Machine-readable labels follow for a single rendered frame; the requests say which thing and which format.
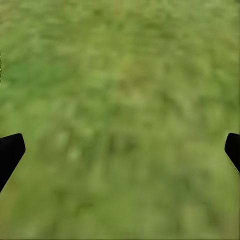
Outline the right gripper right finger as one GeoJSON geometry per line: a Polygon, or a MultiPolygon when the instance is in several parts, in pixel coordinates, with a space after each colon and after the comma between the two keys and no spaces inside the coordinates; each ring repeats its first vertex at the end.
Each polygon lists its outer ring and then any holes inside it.
{"type": "Polygon", "coordinates": [[[240,134],[229,133],[224,150],[240,172],[240,134]]]}

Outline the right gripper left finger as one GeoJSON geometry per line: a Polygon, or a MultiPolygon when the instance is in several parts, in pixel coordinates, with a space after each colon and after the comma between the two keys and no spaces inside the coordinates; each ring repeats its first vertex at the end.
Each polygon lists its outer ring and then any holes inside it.
{"type": "Polygon", "coordinates": [[[25,142],[21,133],[0,138],[0,192],[25,152],[25,142]]]}

